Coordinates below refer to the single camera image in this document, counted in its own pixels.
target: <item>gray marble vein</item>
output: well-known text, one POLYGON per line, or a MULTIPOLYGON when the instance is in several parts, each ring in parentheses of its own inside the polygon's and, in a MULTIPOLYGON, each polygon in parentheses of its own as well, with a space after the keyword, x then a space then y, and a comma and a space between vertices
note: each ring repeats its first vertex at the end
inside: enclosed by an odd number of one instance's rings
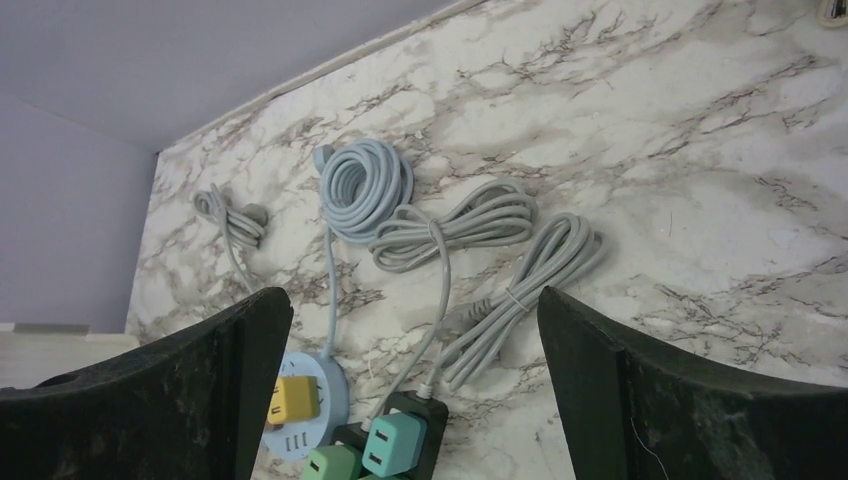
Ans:
MULTIPOLYGON (((296 306, 288 348, 326 336, 327 273, 310 152, 370 136, 413 163, 438 215, 497 176, 613 242, 568 288, 698 355, 848 385, 848 31, 806 0, 485 2, 163 151, 128 331, 151 341, 245 295, 191 209, 217 183, 271 221, 240 254, 296 306)), ((453 302, 503 288, 526 246, 453 254, 453 302)), ((336 242, 338 360, 354 418, 433 321, 439 266, 405 275, 336 242)), ((414 371, 420 380, 433 356, 414 371)), ((456 394, 436 478, 573 478, 532 315, 456 394)), ((264 449, 255 478, 297 478, 264 449)))

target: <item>wall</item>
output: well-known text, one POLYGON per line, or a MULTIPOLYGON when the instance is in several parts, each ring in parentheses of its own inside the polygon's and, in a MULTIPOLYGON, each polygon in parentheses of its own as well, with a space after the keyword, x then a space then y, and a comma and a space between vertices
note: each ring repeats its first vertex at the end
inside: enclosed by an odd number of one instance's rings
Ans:
POLYGON ((0 322, 123 332, 154 169, 0 94, 0 322))
POLYGON ((158 151, 452 1, 0 2, 0 91, 158 151))

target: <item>yellow cube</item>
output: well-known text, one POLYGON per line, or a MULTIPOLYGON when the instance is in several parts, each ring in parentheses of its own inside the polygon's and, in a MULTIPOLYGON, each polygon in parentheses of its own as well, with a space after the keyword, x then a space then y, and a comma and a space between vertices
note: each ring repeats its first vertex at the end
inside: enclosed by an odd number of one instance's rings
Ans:
POLYGON ((268 407, 268 423, 302 422, 317 417, 319 413, 315 377, 277 377, 271 406, 268 407))

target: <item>green cube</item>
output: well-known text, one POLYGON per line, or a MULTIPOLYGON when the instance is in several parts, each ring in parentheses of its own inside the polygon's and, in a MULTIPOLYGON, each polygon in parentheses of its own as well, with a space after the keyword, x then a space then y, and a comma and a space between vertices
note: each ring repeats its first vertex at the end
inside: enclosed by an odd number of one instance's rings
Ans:
POLYGON ((362 454, 347 445, 318 447, 309 452, 300 480, 356 480, 362 454))

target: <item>teal adapter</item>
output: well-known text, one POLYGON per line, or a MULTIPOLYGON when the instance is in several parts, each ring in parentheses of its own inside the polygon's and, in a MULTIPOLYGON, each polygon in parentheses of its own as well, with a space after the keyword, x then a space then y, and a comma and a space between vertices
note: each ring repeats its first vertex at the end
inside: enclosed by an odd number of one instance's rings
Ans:
POLYGON ((300 480, 356 480, 362 470, 358 450, 347 445, 318 447, 309 452, 300 480))
POLYGON ((371 424, 362 466, 380 478, 391 477, 418 466, 427 422, 410 413, 377 417, 371 424))

